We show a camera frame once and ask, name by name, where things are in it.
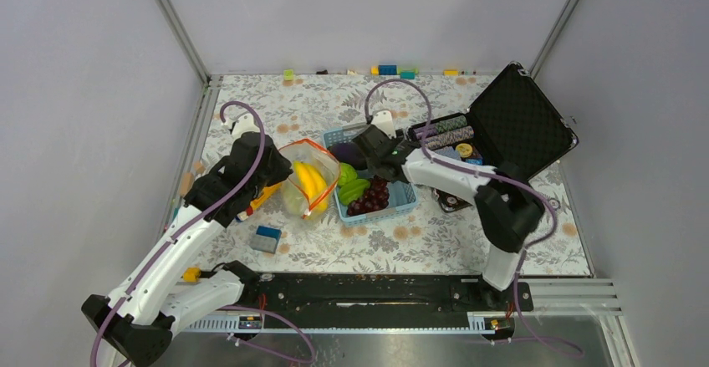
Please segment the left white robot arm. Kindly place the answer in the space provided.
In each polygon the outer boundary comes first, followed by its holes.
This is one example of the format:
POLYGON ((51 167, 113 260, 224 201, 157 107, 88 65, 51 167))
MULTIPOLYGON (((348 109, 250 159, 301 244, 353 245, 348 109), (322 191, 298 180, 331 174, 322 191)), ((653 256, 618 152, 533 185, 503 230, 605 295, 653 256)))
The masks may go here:
POLYGON ((178 278, 212 239, 247 210, 261 191, 286 180, 291 163, 263 133, 246 132, 193 183, 184 205, 161 240, 126 280, 102 296, 92 294, 81 311, 97 331, 90 365, 98 364, 102 341, 135 366, 154 364, 183 329, 223 306, 254 306, 257 274, 229 262, 206 281, 177 295, 178 278))

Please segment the light blue plastic basket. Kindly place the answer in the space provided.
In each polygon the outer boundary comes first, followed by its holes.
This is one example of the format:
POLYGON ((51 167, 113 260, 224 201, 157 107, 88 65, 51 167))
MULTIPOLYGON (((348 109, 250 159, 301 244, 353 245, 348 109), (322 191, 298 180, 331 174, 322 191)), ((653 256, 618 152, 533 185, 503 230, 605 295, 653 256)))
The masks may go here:
MULTIPOLYGON (((322 134, 322 141, 325 147, 339 143, 350 143, 365 127, 366 123, 357 123, 326 130, 322 134)), ((387 208, 358 216, 348 216, 347 207, 339 202, 339 188, 336 187, 335 193, 331 196, 334 200, 334 209, 345 226, 355 227, 408 214, 418 205, 418 196, 412 184, 400 181, 389 182, 387 189, 390 194, 387 208)))

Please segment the yellow banana bunch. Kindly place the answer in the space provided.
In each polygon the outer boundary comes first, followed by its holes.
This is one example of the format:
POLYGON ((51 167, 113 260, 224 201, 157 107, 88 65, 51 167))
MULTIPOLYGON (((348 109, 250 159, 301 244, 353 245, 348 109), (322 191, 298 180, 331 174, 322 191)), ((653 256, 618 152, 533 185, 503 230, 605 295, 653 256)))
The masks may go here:
POLYGON ((328 200, 325 192, 328 189, 325 179, 312 165, 301 161, 294 162, 294 171, 300 181, 304 194, 309 199, 309 210, 325 212, 328 200))

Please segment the green white cabbage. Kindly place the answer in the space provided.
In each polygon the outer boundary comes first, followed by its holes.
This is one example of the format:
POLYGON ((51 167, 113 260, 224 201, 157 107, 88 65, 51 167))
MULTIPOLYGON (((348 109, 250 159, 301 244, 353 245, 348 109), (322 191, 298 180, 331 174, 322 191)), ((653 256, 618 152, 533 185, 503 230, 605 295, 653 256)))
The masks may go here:
POLYGON ((286 181, 283 183, 280 193, 284 207, 288 213, 301 218, 309 215, 309 199, 299 186, 292 184, 290 181, 286 181))

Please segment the clear zip top bag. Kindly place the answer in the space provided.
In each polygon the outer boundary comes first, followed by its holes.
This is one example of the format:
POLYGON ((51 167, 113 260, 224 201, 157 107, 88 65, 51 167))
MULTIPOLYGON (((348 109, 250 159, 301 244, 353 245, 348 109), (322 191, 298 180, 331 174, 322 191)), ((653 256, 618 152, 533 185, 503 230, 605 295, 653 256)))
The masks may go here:
POLYGON ((293 170, 280 188, 286 211, 315 223, 329 207, 329 198, 341 174, 339 162, 311 139, 294 141, 281 147, 279 152, 293 170))

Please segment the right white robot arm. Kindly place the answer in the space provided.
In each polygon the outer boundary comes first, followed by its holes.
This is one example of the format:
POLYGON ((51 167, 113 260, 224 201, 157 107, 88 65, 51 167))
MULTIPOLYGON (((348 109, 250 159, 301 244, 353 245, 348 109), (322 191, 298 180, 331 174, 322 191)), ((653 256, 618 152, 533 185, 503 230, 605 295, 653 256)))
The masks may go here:
POLYGON ((391 137, 375 125, 367 125, 351 141, 373 175, 428 186, 475 206, 490 243, 479 297, 492 310, 508 304, 527 237, 538 228, 548 201, 526 181, 513 179, 513 169, 476 166, 438 155, 418 143, 391 137))

